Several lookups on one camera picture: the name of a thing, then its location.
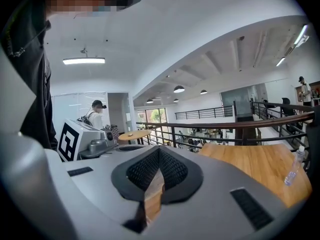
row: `wooden tabletop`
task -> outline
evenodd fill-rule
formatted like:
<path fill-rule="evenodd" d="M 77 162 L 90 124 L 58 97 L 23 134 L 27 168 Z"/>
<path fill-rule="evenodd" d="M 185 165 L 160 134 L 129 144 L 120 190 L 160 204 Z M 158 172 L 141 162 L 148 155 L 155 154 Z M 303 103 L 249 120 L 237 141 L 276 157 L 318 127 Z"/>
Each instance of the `wooden tabletop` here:
<path fill-rule="evenodd" d="M 134 131 L 129 131 L 124 134 L 121 134 L 119 136 L 120 141 L 132 141 L 136 139 L 140 139 L 142 137 L 145 137 L 147 135 L 151 134 L 151 130 L 134 130 Z"/>
<path fill-rule="evenodd" d="M 199 154 L 234 165 L 271 190 L 287 207 L 307 198 L 312 192 L 303 168 L 298 171 L 291 186 L 285 185 L 294 155 L 284 144 L 226 146 L 206 143 Z"/>

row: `round wooden table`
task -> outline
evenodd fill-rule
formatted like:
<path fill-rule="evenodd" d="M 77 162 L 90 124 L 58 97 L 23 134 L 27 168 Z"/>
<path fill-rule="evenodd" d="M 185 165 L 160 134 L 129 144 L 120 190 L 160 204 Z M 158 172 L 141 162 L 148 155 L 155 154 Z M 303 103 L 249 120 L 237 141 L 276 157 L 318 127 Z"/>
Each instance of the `round wooden table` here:
<path fill-rule="evenodd" d="M 129 141 L 129 144 L 131 144 L 132 140 L 137 140 L 138 144 L 144 144 L 143 137 L 149 134 L 151 134 L 151 130 L 134 130 L 121 134 L 118 139 L 120 141 Z"/>

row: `white ceiling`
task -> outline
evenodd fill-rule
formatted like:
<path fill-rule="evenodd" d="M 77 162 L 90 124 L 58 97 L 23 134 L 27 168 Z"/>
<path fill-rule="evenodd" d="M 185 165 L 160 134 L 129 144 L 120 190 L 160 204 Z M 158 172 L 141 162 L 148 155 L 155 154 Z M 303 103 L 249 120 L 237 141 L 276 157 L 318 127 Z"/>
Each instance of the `white ceiling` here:
<path fill-rule="evenodd" d="M 110 10 L 50 18 L 51 30 L 46 33 L 44 45 L 51 64 L 51 89 L 78 88 L 81 83 L 83 91 L 92 91 L 86 88 L 89 81 L 94 85 L 98 80 L 101 83 L 108 80 L 115 83 L 112 88 L 132 85 L 126 90 L 134 97 L 146 90 L 135 100 L 140 105 L 145 99 L 157 96 L 166 97 L 163 103 L 172 103 L 171 90 L 176 83 L 191 90 L 208 79 L 252 67 L 263 29 L 260 26 L 249 33 L 243 29 L 241 35 L 245 39 L 241 42 L 230 39 L 213 45 L 212 41 L 267 19 L 303 15 L 291 0 L 142 0 L 124 11 Z M 273 56 L 278 56 L 274 49 L 284 43 L 281 38 L 288 37 L 288 33 L 282 31 L 286 32 L 280 28 L 274 33 L 269 30 L 268 39 L 274 40 L 265 45 L 261 65 L 272 65 Z M 80 53 L 84 47 L 88 56 L 105 57 L 106 63 L 63 64 L 63 59 L 84 57 Z M 192 56 L 195 50 L 198 49 L 199 54 L 199 49 L 204 47 L 207 48 L 204 53 Z M 183 65 L 174 68 L 178 62 Z M 170 77 L 158 81 L 166 70 L 170 70 Z"/>
<path fill-rule="evenodd" d="M 179 0 L 141 0 L 123 11 L 53 15 L 45 36 L 45 50 L 51 63 L 51 83 L 85 79 L 136 78 L 135 59 L 153 37 L 153 31 L 167 11 Z M 103 65 L 68 65 L 65 58 L 105 57 Z"/>
<path fill-rule="evenodd" d="M 244 28 L 239 35 L 244 36 L 243 40 L 223 40 L 200 56 L 189 59 L 180 68 L 166 72 L 169 77 L 164 77 L 137 97 L 134 106 L 146 106 L 146 100 L 155 97 L 160 98 L 154 101 L 155 106 L 173 104 L 176 98 L 180 101 L 194 98 L 200 95 L 199 86 L 210 90 L 210 85 L 219 80 L 225 81 L 225 76 L 236 82 L 239 74 L 250 74 L 252 70 L 282 70 L 281 67 L 276 68 L 276 64 L 294 43 L 301 29 L 301 24 L 288 23 L 268 29 L 257 27 L 255 31 L 247 31 Z M 174 93 L 177 85 L 184 86 L 186 91 Z"/>

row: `black jacket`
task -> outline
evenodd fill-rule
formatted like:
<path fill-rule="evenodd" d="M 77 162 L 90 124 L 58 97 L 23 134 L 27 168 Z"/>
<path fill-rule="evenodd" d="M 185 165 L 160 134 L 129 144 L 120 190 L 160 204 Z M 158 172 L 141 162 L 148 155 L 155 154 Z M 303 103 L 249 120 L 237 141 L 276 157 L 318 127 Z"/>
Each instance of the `black jacket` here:
<path fill-rule="evenodd" d="M 45 0 L 24 0 L 8 19 L 1 33 L 1 44 L 12 65 L 36 95 L 21 133 L 36 139 L 45 149 L 57 149 L 52 122 L 50 63 L 44 50 L 44 38 L 50 28 L 46 21 Z M 21 48 L 24 51 L 17 55 Z"/>

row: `backpack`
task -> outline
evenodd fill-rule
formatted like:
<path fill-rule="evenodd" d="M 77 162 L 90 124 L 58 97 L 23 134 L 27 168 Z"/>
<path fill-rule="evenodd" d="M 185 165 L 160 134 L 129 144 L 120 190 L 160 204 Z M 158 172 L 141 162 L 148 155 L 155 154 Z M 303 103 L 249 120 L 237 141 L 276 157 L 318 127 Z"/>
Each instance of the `backpack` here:
<path fill-rule="evenodd" d="M 83 122 L 83 123 L 85 123 L 85 124 L 87 124 L 87 125 L 89 125 L 89 126 L 93 126 L 92 123 L 90 123 L 90 121 L 89 121 L 89 117 L 90 117 L 93 113 L 95 113 L 95 112 L 92 111 L 89 115 L 81 116 L 81 118 L 78 118 L 77 121 L 78 121 L 78 122 Z"/>

